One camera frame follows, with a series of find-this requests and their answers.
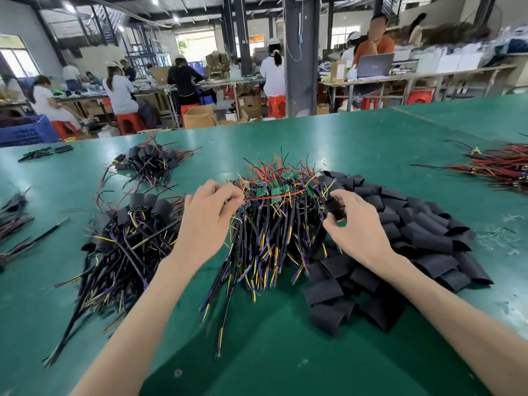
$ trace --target right hand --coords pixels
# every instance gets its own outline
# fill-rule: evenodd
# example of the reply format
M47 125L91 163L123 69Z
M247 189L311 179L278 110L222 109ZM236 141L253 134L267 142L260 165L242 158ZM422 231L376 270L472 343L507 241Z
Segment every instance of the right hand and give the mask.
M384 277L387 261L396 253L381 226L376 208L353 192L335 190L330 193L344 210L346 226L338 226L332 213L323 226L332 239L347 253L368 269Z

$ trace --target table surface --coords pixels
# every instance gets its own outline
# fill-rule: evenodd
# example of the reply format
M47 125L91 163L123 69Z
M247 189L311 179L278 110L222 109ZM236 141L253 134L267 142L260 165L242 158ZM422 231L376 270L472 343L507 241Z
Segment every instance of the table surface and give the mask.
M468 70L468 71L455 71L455 72L443 72L443 73L416 73L416 72L415 73L400 73L397 75L389 75L386 78L382 78L382 79L372 79L372 80L356 79L354 81L343 82L343 83L322 82L322 84L328 87L346 87L346 86L355 86L357 84L366 84L366 83L404 81L404 80L410 80L410 79L432 78L435 76L448 76L448 75L467 74L467 73L480 73L480 72L495 71L495 70L500 71L503 69L515 68L516 66L517 65L515 64L502 64L498 66L486 66L483 68L477 68L477 69Z
M433 200L477 232L474 254L495 285L465 289L460 296L528 339L528 200L494 192L476 178L410 164L462 163L455 139L492 147L527 132L528 95L472 99L379 110L317 115L160 133L185 149L203 146L172 173L180 193L194 192L207 179L225 182L247 172L245 161L271 162L289 152L295 164L306 159L318 168L362 174L410 196ZM35 219L10 240L38 236L65 217L64 224L35 249L14 259L0 275L2 340L0 394L65 396L82 376L108 336L112 317L93 317L75 334L56 364L40 361L56 347L72 315L76 285L52 290L81 272L87 224L103 166L147 135L78 141L75 150L17 163L37 148L0 149L0 197L26 189L27 213ZM123 195L127 180L109 179L109 201ZM86 211L67 212L72 208ZM178 302L163 336L143 396L356 394L396 396L485 396L488 391L417 311L407 307L384 334L364 319L342 327L332 339L308 322L302 283L281 277L256 304L239 287L224 331L222 357L215 359L218 305L198 326L198 306L208 292L226 248L196 274ZM175 370L181 376L175 379Z

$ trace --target person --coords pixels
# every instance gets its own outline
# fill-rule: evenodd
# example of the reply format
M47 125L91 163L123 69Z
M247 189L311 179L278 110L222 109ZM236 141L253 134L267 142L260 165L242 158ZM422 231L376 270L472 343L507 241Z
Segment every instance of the person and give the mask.
M260 74L266 79L264 93L267 97L286 94L286 79L284 76L284 64L281 56L281 43L276 37L269 40L269 57L262 61Z
M422 12L419 14L416 19L412 21L412 24L409 28L409 44L413 46L420 47L422 45L422 25L421 23L426 19L427 14Z
M58 102L50 90L51 82L47 76L39 75L35 77L33 86L27 99L31 107L37 114L46 115L50 121L69 122L76 129L81 129L81 122L85 122L83 117L62 103Z
M187 64L182 54L178 54L174 62L175 66L168 70L167 83L176 85L180 105L200 104L200 95L196 91L193 78L199 82L204 79L203 76Z
M123 67L123 71L125 72L126 78L131 82L135 81L136 80L136 70L130 66L130 64L128 63L126 59L122 59L120 62Z
M62 77L66 82L66 87L71 92L85 92L86 89L81 84L81 73L74 63L68 64L62 69Z
M357 46L359 45L359 40L361 35L359 32L352 32L346 38L346 50L341 55L341 61L350 61L352 64L354 60L354 54Z
M102 80L98 78L96 75L94 75L93 73L86 71L86 77L88 78L91 84L102 86Z
M373 206L345 190L331 195L342 206L347 224L338 226L328 214L323 225L343 251L409 299L495 396L525 395L528 342L396 254ZM185 198L173 251L70 396L139 394L178 299L194 274L220 250L230 219L243 203L240 188L213 180Z
M368 39L359 45L356 55L354 55L354 65L357 65L360 58L365 55L393 53L396 44L386 36L388 22L387 15L379 13L374 15L368 27Z
M108 94L115 115L138 113L147 129L154 129L159 121L159 113L155 106L146 100L136 101L131 93L134 85L124 76L117 62L107 61L108 76L103 87Z

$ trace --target white cap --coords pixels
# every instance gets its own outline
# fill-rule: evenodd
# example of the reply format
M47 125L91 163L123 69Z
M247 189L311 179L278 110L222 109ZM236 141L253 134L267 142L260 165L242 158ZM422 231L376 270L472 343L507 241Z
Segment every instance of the white cap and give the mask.
M105 66L107 68L111 67L111 66L117 66L118 68L121 68L121 65L119 65L117 62L115 61L106 61L105 62Z
M352 32L348 35L348 37L346 38L347 42L351 41L351 40L356 40L356 39L359 39L361 37L360 33L359 32Z

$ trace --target window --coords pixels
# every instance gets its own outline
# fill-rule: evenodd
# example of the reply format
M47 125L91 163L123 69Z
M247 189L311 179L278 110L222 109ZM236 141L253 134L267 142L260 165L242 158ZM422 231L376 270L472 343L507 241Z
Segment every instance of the window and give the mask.
M351 32L359 32L360 25L355 26L341 26L340 28L332 28L332 48L338 44L344 44Z
M0 53L17 78L39 75L38 68L19 36L0 35Z

